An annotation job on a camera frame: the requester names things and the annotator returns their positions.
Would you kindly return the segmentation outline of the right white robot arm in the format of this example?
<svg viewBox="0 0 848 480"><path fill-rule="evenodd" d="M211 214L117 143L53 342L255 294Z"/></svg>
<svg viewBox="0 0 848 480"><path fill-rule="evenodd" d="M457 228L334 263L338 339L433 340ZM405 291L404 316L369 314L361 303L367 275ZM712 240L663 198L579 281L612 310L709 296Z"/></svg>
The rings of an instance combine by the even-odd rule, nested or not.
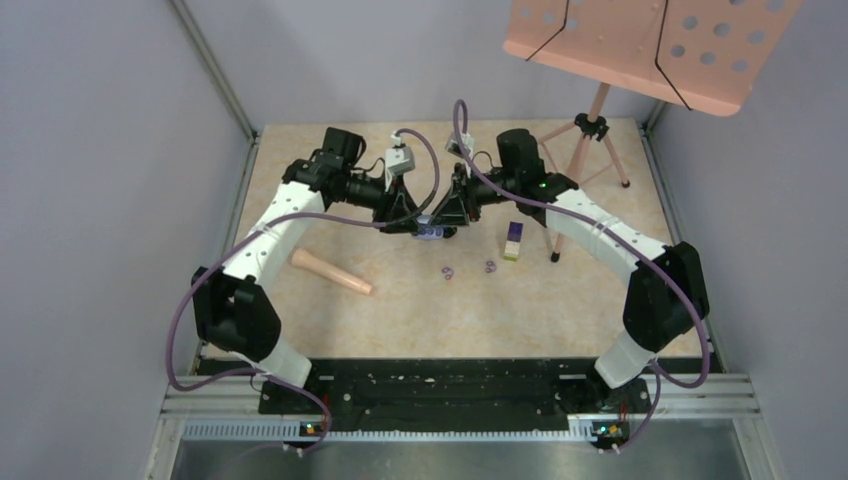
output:
<svg viewBox="0 0 848 480"><path fill-rule="evenodd" d="M433 219L442 226L466 226L480 219L483 207L511 200L626 284L624 330L595 361L595 378L586 385L589 404L612 412L626 400L625 384L672 340L690 329L706 340L709 302L699 253L686 242L670 246L642 234L601 208L572 179L547 171L528 130L507 130L496 142L501 164L481 172L470 163L472 137L463 132L449 137L447 151L461 160Z"/></svg>

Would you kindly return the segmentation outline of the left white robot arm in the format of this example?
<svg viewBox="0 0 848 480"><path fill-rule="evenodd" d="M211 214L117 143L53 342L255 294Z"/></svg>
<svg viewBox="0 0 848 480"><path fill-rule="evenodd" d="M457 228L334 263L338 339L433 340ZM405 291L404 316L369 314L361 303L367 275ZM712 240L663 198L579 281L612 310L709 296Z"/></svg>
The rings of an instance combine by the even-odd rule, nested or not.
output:
<svg viewBox="0 0 848 480"><path fill-rule="evenodd" d="M384 172L370 177L356 164L366 150L358 134L329 127L309 158L285 170L269 206L220 265L199 268L192 279L196 331L204 342L285 381L283 401L297 413L319 404L320 386L308 378L311 361L285 339L283 322L265 289L274 283L313 220L330 219L335 203L371 210L367 227L384 233L415 230L419 208L403 176L415 167L408 129L392 133Z"/></svg>

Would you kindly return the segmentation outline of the grey earbud charging case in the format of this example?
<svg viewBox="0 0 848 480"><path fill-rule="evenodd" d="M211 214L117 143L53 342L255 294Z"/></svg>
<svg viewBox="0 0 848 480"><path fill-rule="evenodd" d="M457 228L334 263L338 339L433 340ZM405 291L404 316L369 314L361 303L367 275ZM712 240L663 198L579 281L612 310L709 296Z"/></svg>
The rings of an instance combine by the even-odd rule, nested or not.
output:
<svg viewBox="0 0 848 480"><path fill-rule="evenodd" d="M416 218L418 229L412 236L418 240L438 240L445 237L444 226L435 224L431 215L420 215Z"/></svg>

